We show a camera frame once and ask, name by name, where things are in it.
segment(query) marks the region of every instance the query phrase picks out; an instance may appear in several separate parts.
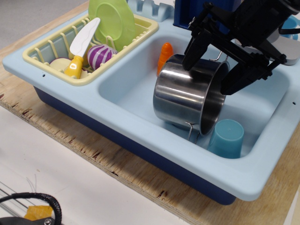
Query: light blue sink basin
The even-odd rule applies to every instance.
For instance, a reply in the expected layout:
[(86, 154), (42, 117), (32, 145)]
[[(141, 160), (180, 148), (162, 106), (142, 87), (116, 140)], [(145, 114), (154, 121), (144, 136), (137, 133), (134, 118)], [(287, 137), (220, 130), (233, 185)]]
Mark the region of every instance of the light blue sink basin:
[[(194, 144), (196, 133), (188, 141), (188, 131), (154, 114), (152, 98), (160, 48), (170, 42), (174, 53), (183, 54), (191, 37), (190, 31), (173, 26), (172, 17), (159, 22), (158, 31), (86, 85), (71, 85), (23, 60), (25, 49), (84, 14), (7, 56), (5, 69), (31, 83), (46, 103), (70, 116), (76, 112), (80, 122), (84, 117), (104, 125), (115, 132), (109, 138), (217, 202), (258, 198), (300, 120), (300, 65), (280, 65), (268, 80), (226, 97), (219, 119), (238, 121), (245, 137), (241, 158), (221, 158), (206, 150), (210, 135), (199, 137)], [(204, 58), (215, 59), (218, 53), (209, 47)], [(69, 108), (64, 111), (61, 104)], [(118, 142), (119, 135), (124, 142)]]

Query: black cable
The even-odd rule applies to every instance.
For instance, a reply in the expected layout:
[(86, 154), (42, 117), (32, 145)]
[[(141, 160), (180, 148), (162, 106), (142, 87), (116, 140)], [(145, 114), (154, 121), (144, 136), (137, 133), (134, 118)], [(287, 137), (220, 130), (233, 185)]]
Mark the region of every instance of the black cable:
[(23, 198), (23, 199), (36, 198), (36, 199), (40, 199), (40, 200), (47, 202), (52, 207), (53, 212), (55, 214), (54, 225), (61, 225), (62, 214), (61, 214), (60, 204), (51, 195), (42, 194), (42, 193), (29, 193), (29, 192), (14, 193), (14, 194), (5, 196), (3, 198), (0, 198), (0, 203), (11, 200), (11, 199), (18, 199), (18, 198)]

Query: dish drying rack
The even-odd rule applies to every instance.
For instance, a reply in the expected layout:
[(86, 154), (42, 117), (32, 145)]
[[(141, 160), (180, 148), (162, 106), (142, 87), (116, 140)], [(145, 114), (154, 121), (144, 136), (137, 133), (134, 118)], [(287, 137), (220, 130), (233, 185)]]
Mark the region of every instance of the dish drying rack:
[[(93, 70), (85, 60), (86, 63), (84, 62), (82, 69), (87, 71), (87, 75), (82, 76), (80, 79), (74, 79), (65, 75), (63, 69), (56, 70), (50, 67), (50, 63), (59, 58), (66, 58), (70, 60), (73, 58), (73, 55), (70, 52), (70, 45), (78, 32), (88, 22), (90, 22), (88, 15), (81, 17), (80, 19), (71, 23), (70, 26), (55, 32), (49, 37), (26, 49), (22, 55), (23, 59), (26, 62), (64, 80), (71, 85), (86, 85), (100, 76), (104, 71), (110, 68), (113, 64), (127, 55), (131, 50), (133, 50), (136, 46), (138, 46), (141, 42), (158, 30), (158, 23), (154, 20), (139, 15), (134, 15), (134, 19), (136, 37), (132, 40), (132, 43), (127, 46), (123, 46), (123, 49), (118, 52), (118, 54), (113, 55), (113, 57), (106, 63), (102, 63), (97, 70)], [(113, 39), (109, 36), (106, 37), (106, 43), (108, 43), (108, 41), (110, 41), (113, 46)], [(102, 43), (93, 37), (89, 48), (99, 44)]]

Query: wooden board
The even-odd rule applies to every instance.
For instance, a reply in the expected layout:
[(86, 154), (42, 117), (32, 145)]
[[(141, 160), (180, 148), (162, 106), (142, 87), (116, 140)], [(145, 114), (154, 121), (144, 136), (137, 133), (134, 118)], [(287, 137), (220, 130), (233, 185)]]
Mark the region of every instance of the wooden board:
[(4, 56), (87, 8), (88, 2), (0, 51), (0, 105), (190, 224), (282, 225), (300, 183), (300, 126), (259, 199), (222, 206), (44, 104), (30, 84), (4, 70)]

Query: plastic cup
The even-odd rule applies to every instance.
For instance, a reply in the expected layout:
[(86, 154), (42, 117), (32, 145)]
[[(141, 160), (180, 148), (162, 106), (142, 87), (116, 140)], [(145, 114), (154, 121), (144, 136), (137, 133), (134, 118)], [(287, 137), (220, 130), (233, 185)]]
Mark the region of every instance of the plastic cup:
[[(298, 20), (294, 16), (290, 16), (283, 24), (282, 29), (295, 29), (297, 25), (298, 25)], [(298, 34), (284, 34), (281, 36), (298, 40)]]
[(235, 120), (216, 123), (208, 150), (223, 158), (240, 158), (244, 128)]

